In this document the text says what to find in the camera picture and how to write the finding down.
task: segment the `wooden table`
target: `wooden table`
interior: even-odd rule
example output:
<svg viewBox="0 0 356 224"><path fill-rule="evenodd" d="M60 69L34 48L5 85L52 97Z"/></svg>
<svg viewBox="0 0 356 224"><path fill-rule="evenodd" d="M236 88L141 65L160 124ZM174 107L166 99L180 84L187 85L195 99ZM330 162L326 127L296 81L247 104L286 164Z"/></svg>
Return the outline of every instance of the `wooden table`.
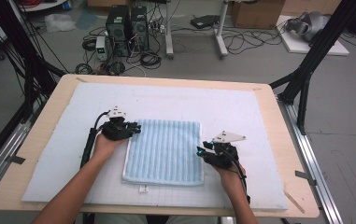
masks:
<svg viewBox="0 0 356 224"><path fill-rule="evenodd" d="M319 208L306 179L295 176L294 171L303 172L288 128L281 115L275 95L266 84L235 83L219 81L163 79L145 77L99 77L66 75L59 82L31 132L21 146L17 156L26 161L19 165L11 163L0 182L0 210L39 211L44 203L24 203L21 197L32 178L36 162L50 140L60 116L80 82L130 84L141 86L188 87L221 90L253 91L256 95L264 126L273 150L278 172L289 209L282 212L256 211L257 217L317 217ZM81 212L233 216L232 209L151 207L133 205L84 204Z"/></svg>

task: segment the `blue towel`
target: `blue towel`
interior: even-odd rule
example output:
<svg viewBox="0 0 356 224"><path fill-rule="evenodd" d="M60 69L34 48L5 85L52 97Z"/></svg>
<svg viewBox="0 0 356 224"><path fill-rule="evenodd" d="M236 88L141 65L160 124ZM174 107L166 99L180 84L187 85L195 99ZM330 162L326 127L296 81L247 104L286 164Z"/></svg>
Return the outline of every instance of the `blue towel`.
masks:
<svg viewBox="0 0 356 224"><path fill-rule="evenodd" d="M122 179L128 182L195 186L204 182L200 146L200 123L140 119L142 132L128 147Z"/></svg>

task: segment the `cardboard box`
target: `cardboard box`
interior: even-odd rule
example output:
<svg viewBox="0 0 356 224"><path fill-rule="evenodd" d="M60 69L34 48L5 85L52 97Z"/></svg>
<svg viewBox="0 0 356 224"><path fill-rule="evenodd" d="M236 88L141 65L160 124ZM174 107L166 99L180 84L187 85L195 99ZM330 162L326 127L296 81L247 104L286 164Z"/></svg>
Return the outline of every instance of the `cardboard box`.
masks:
<svg viewBox="0 0 356 224"><path fill-rule="evenodd" d="M131 5L131 0L87 0L89 7L111 7L113 5Z"/></svg>
<svg viewBox="0 0 356 224"><path fill-rule="evenodd" d="M231 18L234 27L274 29L285 0L259 0L255 4L234 3Z"/></svg>
<svg viewBox="0 0 356 224"><path fill-rule="evenodd" d="M303 12L318 11L322 14L332 15L341 0L286 0L282 15L300 16Z"/></svg>

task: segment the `towel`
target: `towel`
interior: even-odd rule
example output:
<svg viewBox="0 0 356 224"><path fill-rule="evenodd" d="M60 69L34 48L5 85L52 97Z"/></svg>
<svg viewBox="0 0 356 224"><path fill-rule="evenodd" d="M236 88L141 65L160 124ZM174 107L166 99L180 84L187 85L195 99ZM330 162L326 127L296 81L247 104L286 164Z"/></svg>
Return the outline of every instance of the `towel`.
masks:
<svg viewBox="0 0 356 224"><path fill-rule="evenodd" d="M129 143L122 179L136 184L195 186L204 182L196 156L200 123L139 119L142 132Z"/></svg>

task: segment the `floor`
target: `floor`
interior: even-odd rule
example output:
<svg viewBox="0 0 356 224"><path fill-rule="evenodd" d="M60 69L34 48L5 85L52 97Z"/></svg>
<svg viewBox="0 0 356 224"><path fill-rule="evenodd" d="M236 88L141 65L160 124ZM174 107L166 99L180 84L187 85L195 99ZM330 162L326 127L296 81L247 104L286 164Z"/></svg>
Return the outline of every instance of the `floor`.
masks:
<svg viewBox="0 0 356 224"><path fill-rule="evenodd" d="M173 24L190 27L195 16L218 14L220 1L201 1L188 4L182 1L174 14ZM105 17L96 17L87 9L63 12L53 8L31 14L34 22L45 15L65 13L77 22L77 29L69 32L45 33L43 37L69 71L82 63L82 37L105 24ZM229 19L226 26L232 26ZM212 33L174 33L174 60L160 51L162 65L156 70L131 69L125 76L202 79L233 82L271 83L294 71L306 55L288 53L283 44L264 45L241 54L230 54L220 60ZM349 39L356 44L356 39ZM356 223L356 47L340 42L349 56L327 56L311 79L306 111L306 132L338 211L345 223ZM60 66L49 49L42 44L47 60ZM90 65L99 64L92 60ZM275 89L280 93L283 88ZM8 60L0 61L0 131L22 103L19 83ZM1 212L0 223L28 223L34 212ZM290 223L326 223L323 216L314 219L290 218ZM282 223L279 219L260 218L261 223Z"/></svg>

